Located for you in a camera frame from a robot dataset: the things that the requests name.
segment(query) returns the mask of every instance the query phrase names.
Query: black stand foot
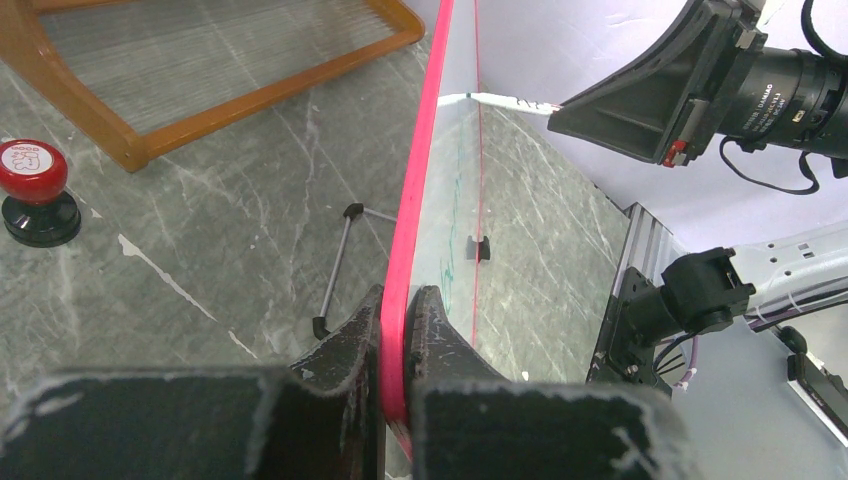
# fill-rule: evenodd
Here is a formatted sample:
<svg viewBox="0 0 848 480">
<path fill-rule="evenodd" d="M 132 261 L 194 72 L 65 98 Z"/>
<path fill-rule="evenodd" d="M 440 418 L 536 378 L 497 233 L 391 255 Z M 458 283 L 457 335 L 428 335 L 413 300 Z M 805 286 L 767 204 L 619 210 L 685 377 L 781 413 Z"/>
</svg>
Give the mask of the black stand foot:
<svg viewBox="0 0 848 480">
<path fill-rule="evenodd" d="M 365 205 L 361 203 L 351 203 L 347 206 L 344 213 L 342 213 L 342 217 L 349 218 L 351 221 L 356 220 L 356 217 L 362 215 L 365 212 Z"/>
<path fill-rule="evenodd" d="M 318 340 L 323 340 L 330 334 L 327 330 L 327 317 L 314 317 L 312 319 L 312 334 Z"/>
<path fill-rule="evenodd" d="M 2 207 L 6 230 L 16 241 L 36 248 L 63 245 L 80 231 L 82 217 L 68 192 L 47 205 L 29 205 L 7 197 Z"/>
</svg>

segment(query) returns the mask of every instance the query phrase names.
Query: white wall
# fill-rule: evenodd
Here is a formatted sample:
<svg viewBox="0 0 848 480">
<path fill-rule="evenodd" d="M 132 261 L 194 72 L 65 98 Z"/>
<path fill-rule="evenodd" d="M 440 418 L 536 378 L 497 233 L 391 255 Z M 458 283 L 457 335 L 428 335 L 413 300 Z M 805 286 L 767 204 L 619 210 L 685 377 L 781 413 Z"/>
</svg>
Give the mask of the white wall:
<svg viewBox="0 0 848 480">
<path fill-rule="evenodd" d="M 770 34 L 767 45 L 809 49 L 800 27 L 802 0 L 770 1 L 767 8 L 778 11 L 767 24 L 761 22 Z M 560 103 L 635 59 L 685 3 L 483 0 L 483 81 L 496 93 Z M 838 30 L 848 21 L 844 0 L 817 0 L 813 19 L 831 46 L 848 52 L 848 35 Z M 796 197 L 736 177 L 718 158 L 718 138 L 690 166 L 668 169 L 547 132 L 545 119 L 528 120 L 620 207 L 642 203 L 693 251 L 780 238 L 848 219 L 848 179 L 835 180 L 824 157 L 810 156 L 821 191 Z M 789 188 L 808 185 L 798 172 L 796 151 L 772 146 L 752 156 L 735 147 L 729 152 L 754 178 Z"/>
</svg>

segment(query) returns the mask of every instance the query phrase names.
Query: black bracket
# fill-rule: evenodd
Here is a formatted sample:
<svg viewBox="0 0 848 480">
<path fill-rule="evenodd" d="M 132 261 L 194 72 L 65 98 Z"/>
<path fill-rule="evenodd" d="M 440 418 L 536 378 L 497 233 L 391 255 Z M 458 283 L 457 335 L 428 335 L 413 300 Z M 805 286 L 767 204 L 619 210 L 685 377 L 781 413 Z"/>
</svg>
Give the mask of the black bracket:
<svg viewBox="0 0 848 480">
<path fill-rule="evenodd" d="M 714 248 L 684 255 L 663 271 L 659 287 L 637 269 L 625 270 L 618 297 L 607 304 L 586 381 L 642 383 L 671 394 L 653 369 L 659 343 L 681 332 L 723 330 L 747 309 L 754 287 L 739 280 L 734 254 Z"/>
</svg>

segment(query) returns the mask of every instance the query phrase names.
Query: white sticker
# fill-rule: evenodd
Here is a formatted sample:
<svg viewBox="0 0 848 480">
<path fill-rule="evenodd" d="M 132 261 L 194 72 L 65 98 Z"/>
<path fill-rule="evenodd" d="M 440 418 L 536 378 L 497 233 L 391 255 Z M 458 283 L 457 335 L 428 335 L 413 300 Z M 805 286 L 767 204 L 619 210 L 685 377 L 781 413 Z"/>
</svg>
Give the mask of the white sticker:
<svg viewBox="0 0 848 480">
<path fill-rule="evenodd" d="M 19 175 L 38 175 L 53 166 L 53 155 L 43 147 L 18 143 L 3 151 L 3 166 Z"/>
</svg>

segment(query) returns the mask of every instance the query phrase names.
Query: metal stand leg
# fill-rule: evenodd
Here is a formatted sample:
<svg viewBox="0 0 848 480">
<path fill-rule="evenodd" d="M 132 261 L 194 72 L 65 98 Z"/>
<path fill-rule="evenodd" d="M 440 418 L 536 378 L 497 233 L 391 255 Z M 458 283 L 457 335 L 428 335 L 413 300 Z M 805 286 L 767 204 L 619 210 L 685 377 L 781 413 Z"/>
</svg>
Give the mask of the metal stand leg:
<svg viewBox="0 0 848 480">
<path fill-rule="evenodd" d="M 330 274 L 330 282 L 327 284 L 327 291 L 324 293 L 324 302 L 321 304 L 321 313 L 312 319 L 312 333 L 318 340 L 323 340 L 330 331 L 327 330 L 327 311 L 330 309 L 330 299 L 333 297 L 333 289 L 336 288 L 336 280 L 339 277 L 339 268 L 342 264 L 345 246 L 347 245 L 347 237 L 350 235 L 350 227 L 353 221 L 359 215 L 366 214 L 383 220 L 397 223 L 397 218 L 385 213 L 380 213 L 370 208 L 365 208 L 361 203 L 350 204 L 342 214 L 345 217 L 344 231 L 342 232 L 342 241 L 339 243 L 339 251 L 336 253 L 336 261 L 333 263 L 333 272 Z"/>
</svg>

